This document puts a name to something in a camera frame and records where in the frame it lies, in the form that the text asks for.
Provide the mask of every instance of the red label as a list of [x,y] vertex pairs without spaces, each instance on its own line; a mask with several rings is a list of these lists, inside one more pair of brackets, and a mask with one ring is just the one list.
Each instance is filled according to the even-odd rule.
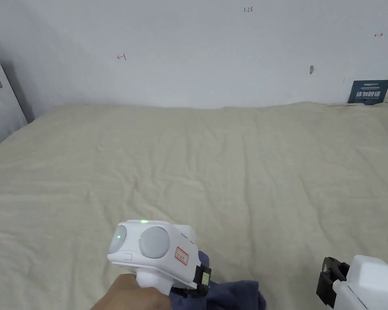
[[188,254],[182,251],[179,246],[177,246],[175,251],[175,258],[182,262],[184,265],[188,264]]

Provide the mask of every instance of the circular sensor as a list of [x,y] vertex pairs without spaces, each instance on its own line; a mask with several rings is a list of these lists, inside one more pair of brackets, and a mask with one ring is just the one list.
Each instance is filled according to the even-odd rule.
[[161,227],[150,227],[139,238],[139,249],[141,254],[147,258],[161,258],[169,248],[170,236]]
[[119,225],[115,230],[115,235],[112,238],[108,253],[112,254],[112,253],[118,252],[122,244],[124,244],[126,236],[127,236],[127,228],[123,225]]

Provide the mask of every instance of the white plastic casing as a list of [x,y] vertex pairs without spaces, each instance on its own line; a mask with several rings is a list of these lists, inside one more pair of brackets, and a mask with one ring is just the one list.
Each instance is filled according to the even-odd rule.
[[346,279],[333,282],[334,310],[388,310],[388,265],[383,260],[356,255]]
[[[170,293],[172,286],[184,289],[197,288],[193,280],[200,260],[192,227],[140,220],[130,220],[118,226],[120,225],[125,226],[127,232],[119,250],[108,254],[111,263],[121,265],[136,274],[141,287],[155,287],[166,295]],[[141,253],[140,237],[151,227],[164,229],[170,237],[170,246],[163,257],[148,258]],[[112,243],[117,242],[116,238],[118,236],[114,235]]]

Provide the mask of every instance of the white wall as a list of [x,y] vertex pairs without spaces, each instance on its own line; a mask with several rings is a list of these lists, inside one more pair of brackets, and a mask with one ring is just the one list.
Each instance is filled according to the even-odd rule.
[[0,0],[0,50],[34,116],[343,103],[353,80],[388,79],[388,0]]

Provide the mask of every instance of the white handheld device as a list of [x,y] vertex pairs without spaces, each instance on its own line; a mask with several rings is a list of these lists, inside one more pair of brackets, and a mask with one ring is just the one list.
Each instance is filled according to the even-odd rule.
[[351,265],[326,257],[316,294],[334,310],[388,310],[388,265],[362,255]]
[[186,297],[205,296],[211,269],[201,264],[195,231],[188,225],[130,220],[115,230],[108,260],[136,274],[140,287]]

